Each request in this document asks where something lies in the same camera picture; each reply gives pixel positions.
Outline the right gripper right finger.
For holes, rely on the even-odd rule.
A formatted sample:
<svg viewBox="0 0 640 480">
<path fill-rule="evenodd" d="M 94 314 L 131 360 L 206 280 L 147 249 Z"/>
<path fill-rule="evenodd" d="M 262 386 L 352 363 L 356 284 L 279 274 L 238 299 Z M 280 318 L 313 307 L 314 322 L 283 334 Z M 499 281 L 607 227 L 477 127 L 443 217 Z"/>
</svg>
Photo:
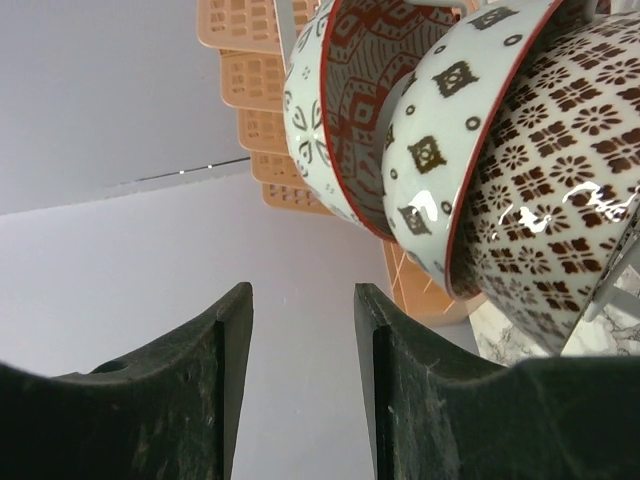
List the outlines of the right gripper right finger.
<svg viewBox="0 0 640 480">
<path fill-rule="evenodd" d="M 377 286 L 354 321 L 378 479 L 635 479 L 639 360 L 505 367 L 407 316 Z"/>
</svg>

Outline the brown patterned bowl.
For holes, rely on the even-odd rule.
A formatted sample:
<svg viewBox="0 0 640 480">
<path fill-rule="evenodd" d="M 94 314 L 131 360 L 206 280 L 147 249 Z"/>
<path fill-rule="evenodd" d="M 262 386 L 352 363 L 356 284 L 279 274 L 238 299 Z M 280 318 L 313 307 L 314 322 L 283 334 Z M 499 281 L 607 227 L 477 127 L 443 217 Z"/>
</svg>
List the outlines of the brown patterned bowl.
<svg viewBox="0 0 640 480">
<path fill-rule="evenodd" d="M 639 15 L 559 37 L 518 73 L 467 189 L 455 294 L 562 351 L 639 208 Z"/>
</svg>

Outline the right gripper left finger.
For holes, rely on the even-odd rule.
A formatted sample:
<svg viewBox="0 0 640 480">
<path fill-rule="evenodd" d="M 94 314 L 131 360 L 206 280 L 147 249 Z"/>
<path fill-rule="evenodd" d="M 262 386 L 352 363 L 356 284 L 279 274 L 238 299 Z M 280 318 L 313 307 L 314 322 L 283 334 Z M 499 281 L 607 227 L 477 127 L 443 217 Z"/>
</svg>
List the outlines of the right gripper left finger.
<svg viewBox="0 0 640 480">
<path fill-rule="evenodd" d="M 253 327 L 234 286 L 194 319 L 89 373 L 1 368 L 5 479 L 227 479 Z"/>
</svg>

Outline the red patterned bowl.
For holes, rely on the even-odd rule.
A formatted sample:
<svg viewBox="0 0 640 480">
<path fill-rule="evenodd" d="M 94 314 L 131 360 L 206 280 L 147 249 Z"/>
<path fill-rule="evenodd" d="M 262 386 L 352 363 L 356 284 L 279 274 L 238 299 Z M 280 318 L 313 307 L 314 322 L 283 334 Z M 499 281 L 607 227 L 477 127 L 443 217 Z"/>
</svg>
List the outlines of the red patterned bowl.
<svg viewBox="0 0 640 480">
<path fill-rule="evenodd" d="M 456 23 L 456 1 L 323 1 L 293 47 L 283 91 L 288 152 L 331 213 L 390 240 L 380 119 L 390 92 Z"/>
</svg>

